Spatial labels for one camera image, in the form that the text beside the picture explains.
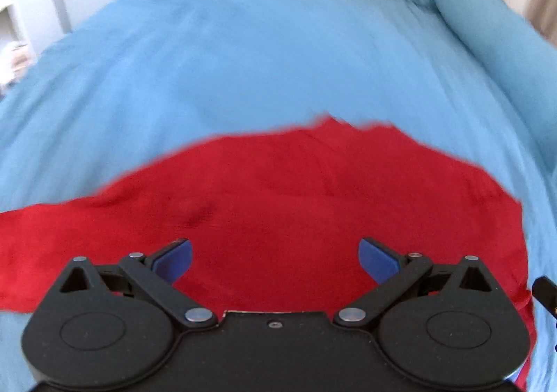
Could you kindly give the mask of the folded blue duvet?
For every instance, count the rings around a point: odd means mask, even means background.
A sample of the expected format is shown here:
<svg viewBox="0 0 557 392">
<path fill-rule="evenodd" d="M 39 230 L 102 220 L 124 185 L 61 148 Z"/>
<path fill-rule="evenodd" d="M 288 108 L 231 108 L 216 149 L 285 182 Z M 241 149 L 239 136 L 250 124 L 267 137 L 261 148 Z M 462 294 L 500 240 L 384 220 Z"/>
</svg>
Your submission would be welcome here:
<svg viewBox="0 0 557 392">
<path fill-rule="evenodd" d="M 556 155 L 556 48 L 503 0 L 415 0 L 435 8 L 516 108 L 548 162 Z"/>
</svg>

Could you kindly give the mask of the blue bed sheet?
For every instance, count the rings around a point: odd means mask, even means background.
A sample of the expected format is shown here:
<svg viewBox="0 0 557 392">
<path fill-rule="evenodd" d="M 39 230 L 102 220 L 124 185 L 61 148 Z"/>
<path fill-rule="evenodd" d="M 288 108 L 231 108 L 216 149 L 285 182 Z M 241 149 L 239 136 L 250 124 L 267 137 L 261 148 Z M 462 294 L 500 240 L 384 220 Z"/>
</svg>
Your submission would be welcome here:
<svg viewBox="0 0 557 392">
<path fill-rule="evenodd" d="M 435 8 L 415 0 L 118 0 L 1 105 L 1 206 L 93 193 L 212 135 L 383 121 L 491 173 L 556 272 L 556 155 Z"/>
</svg>

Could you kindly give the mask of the white shelf unit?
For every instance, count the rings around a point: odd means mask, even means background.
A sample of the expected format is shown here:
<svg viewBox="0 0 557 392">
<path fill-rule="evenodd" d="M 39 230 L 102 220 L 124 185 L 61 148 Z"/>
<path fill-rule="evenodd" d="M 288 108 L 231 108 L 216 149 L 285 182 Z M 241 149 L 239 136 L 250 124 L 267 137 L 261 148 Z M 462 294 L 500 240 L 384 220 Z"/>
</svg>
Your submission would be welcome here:
<svg viewBox="0 0 557 392">
<path fill-rule="evenodd" d="M 1 0 L 1 92 L 70 31 L 64 0 Z"/>
</svg>

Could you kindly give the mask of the red long-sleeve sweater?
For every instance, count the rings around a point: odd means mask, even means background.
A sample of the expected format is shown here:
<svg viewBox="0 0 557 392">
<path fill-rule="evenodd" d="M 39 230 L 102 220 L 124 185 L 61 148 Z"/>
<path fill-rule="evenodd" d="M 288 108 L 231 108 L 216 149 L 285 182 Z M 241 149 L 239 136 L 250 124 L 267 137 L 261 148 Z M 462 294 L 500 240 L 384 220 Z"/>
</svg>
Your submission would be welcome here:
<svg viewBox="0 0 557 392">
<path fill-rule="evenodd" d="M 365 237 L 438 264 L 476 255 L 533 328 L 521 204 L 393 126 L 335 119 L 211 139 L 92 196 L 3 213 L 1 305 L 34 311 L 78 255 L 105 265 L 185 238 L 193 263 L 178 288 L 217 315 L 332 314 L 374 286 Z"/>
</svg>

